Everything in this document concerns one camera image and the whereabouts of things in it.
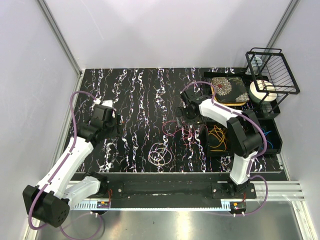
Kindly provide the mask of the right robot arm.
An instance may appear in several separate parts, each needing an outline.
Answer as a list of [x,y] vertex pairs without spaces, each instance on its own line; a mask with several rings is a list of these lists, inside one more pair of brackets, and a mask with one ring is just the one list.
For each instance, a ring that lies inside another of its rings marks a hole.
[[226,128],[233,165],[225,190],[230,197],[239,198],[250,183],[253,161],[267,150],[267,139],[256,114],[250,109],[240,111],[230,108],[192,90],[183,90],[180,98],[183,107],[176,115],[182,117],[185,124],[201,124],[205,120],[212,120]]

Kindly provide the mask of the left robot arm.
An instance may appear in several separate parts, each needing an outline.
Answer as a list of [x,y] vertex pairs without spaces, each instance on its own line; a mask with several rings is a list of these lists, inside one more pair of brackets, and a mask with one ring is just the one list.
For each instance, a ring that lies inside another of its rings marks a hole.
[[89,122],[77,126],[76,136],[49,173],[36,186],[27,185],[22,192],[28,222],[37,219],[58,228],[66,220],[70,209],[84,199],[108,195],[107,177],[86,173],[83,179],[68,187],[81,163],[95,147],[108,138],[122,134],[122,118],[116,113],[112,100],[105,100],[93,107]]

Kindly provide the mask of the black marble pattern mat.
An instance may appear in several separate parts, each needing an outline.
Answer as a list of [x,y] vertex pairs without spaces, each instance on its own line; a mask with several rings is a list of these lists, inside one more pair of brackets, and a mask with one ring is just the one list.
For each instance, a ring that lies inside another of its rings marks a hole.
[[209,156],[203,124],[178,127],[180,90],[200,79],[200,68],[87,69],[74,97],[77,123],[93,113],[93,99],[113,100],[123,135],[106,139],[80,164],[78,172],[227,173],[230,155]]

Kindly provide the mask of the black bin left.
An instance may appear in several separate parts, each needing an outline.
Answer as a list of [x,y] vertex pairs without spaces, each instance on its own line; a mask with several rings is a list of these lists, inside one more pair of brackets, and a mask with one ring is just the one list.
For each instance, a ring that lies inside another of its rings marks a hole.
[[230,152],[228,130],[216,121],[206,122],[206,149],[210,157],[227,156]]

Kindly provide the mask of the black bin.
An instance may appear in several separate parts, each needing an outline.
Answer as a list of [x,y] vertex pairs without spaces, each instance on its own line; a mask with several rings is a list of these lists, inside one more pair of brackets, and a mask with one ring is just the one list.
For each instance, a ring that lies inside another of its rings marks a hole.
[[265,155],[280,154],[283,141],[273,118],[259,118],[258,122],[265,135],[267,148]]
[[227,156],[230,152],[228,130],[216,121],[206,122],[206,149],[210,157]]

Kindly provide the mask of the floral black cushion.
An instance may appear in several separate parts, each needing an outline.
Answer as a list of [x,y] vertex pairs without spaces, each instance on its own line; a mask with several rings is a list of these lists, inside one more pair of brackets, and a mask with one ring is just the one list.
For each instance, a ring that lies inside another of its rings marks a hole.
[[211,91],[214,100],[228,107],[245,105],[249,100],[249,94],[245,84],[239,76],[213,77],[211,79]]

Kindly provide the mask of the black tray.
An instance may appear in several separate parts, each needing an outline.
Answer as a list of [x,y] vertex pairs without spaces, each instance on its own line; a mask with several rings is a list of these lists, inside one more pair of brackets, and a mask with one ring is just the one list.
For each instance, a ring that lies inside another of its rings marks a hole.
[[[253,82],[252,77],[245,74],[244,72],[238,72],[238,73],[221,73],[221,72],[204,72],[203,73],[203,79],[206,82],[211,83],[211,79],[215,78],[215,77],[241,77],[245,88],[248,92],[249,95],[249,89],[250,89],[250,84]],[[214,104],[215,107],[217,107],[219,110],[224,111],[224,112],[233,112],[233,109],[242,109],[243,111],[250,109],[250,110],[254,110],[254,112],[256,112],[257,117],[259,118],[267,118],[270,117],[271,114],[268,113],[268,109],[267,107],[270,106],[269,103],[267,104],[261,104],[260,103],[255,103],[253,102],[250,97],[249,97],[249,101],[242,105],[242,106],[226,106],[223,105],[217,101],[214,100]]]

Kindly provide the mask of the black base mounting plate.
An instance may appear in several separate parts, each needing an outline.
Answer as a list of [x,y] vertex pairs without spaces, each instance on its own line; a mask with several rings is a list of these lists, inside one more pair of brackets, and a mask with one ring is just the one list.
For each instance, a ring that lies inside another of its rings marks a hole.
[[255,199],[257,188],[255,181],[263,186],[276,182],[287,182],[288,178],[280,172],[253,172],[251,179],[236,186],[228,172],[196,173],[98,173],[102,178],[102,192],[88,193],[86,198],[107,198],[107,191],[112,192],[112,199],[121,199],[131,195],[138,196],[174,196],[199,195],[213,199],[235,199],[246,196]]

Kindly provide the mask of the white plate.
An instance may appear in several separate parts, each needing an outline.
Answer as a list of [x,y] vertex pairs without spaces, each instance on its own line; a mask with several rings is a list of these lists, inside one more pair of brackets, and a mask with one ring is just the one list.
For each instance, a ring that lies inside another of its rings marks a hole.
[[249,86],[249,98],[259,104],[271,103],[278,97],[275,93],[276,89],[274,85],[267,80],[257,80],[256,81],[258,89],[256,88],[255,82],[251,82]]

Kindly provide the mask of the black bin right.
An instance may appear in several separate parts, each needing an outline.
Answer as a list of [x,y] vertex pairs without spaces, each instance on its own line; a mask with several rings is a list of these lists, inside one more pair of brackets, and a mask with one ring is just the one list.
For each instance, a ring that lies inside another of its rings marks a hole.
[[267,148],[265,155],[280,154],[283,141],[273,118],[259,118],[258,122],[265,135]]

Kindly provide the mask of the white cup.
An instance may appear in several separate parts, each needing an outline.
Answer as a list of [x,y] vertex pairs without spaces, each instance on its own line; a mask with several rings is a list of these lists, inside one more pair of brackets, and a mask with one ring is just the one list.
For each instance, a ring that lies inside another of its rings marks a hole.
[[251,63],[253,73],[257,75],[260,71],[260,67],[263,65],[262,59],[258,56],[254,56],[250,63]]

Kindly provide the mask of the aluminium rail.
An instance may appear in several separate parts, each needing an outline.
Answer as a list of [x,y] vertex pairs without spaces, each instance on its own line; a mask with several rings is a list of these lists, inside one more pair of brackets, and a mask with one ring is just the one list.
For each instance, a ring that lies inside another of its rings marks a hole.
[[296,181],[275,182],[263,186],[261,181],[254,181],[256,198],[219,198],[213,199],[200,195],[130,195],[121,199],[87,198],[78,203],[72,210],[80,211],[215,211],[227,212],[231,203],[266,202],[302,202],[304,195],[301,186]]

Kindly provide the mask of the left aluminium frame post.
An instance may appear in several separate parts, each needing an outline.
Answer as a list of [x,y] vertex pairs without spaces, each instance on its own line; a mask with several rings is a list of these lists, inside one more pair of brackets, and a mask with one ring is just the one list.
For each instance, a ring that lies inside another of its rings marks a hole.
[[80,68],[79,64],[76,61],[70,47],[68,46],[67,41],[65,40],[62,31],[60,30],[57,21],[54,18],[53,13],[51,12],[47,2],[45,0],[35,0],[41,10],[42,14],[44,15],[51,31],[53,32],[56,40],[58,41],[62,51],[64,52],[66,58],[68,59],[72,69],[74,70],[75,74],[79,77],[82,74],[82,69]]

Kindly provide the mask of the aluminium frame post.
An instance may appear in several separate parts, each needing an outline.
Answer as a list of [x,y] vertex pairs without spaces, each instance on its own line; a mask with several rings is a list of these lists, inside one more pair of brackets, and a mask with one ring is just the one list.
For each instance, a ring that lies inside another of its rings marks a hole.
[[68,59],[72,69],[74,70],[75,74],[79,77],[82,74],[82,69],[80,68],[79,64],[76,61],[70,47],[68,46],[67,41],[65,40],[62,31],[60,30],[57,21],[54,18],[53,13],[51,12],[47,2],[45,0],[35,0],[41,10],[42,14],[44,15],[51,31],[53,32],[56,40],[58,41],[62,51],[64,52],[66,58]]
[[279,40],[281,34],[283,33],[286,25],[290,21],[290,18],[294,14],[296,8],[298,7],[300,0],[290,0],[285,11],[283,12],[277,26],[275,27],[267,45],[267,49],[273,49]]

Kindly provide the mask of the right aluminium frame post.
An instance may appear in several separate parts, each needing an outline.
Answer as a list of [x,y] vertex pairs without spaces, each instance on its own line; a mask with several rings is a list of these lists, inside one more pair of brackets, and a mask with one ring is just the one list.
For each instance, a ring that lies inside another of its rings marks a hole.
[[283,33],[286,25],[290,21],[290,18],[294,14],[296,8],[298,7],[300,0],[290,0],[285,11],[283,12],[277,26],[275,27],[267,45],[267,49],[273,49],[279,40],[281,34]]

